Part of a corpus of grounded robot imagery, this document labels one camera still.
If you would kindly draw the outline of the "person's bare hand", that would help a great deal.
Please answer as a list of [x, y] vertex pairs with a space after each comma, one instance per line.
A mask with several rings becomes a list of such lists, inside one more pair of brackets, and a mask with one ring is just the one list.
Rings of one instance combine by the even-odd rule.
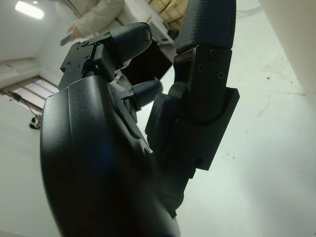
[[70, 34], [70, 38], [69, 41], [74, 41], [76, 39], [81, 38], [81, 33], [78, 31], [77, 27], [72, 24], [68, 29], [67, 29], [67, 33]]

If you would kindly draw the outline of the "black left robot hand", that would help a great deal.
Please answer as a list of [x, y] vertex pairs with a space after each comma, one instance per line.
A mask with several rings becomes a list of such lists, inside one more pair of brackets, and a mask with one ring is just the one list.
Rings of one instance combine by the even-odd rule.
[[113, 29], [70, 48], [40, 134], [46, 196], [64, 237], [178, 237], [176, 209], [197, 169], [208, 170], [239, 100], [226, 86], [234, 0], [188, 2], [174, 84], [124, 92], [115, 71], [152, 42], [148, 24]]

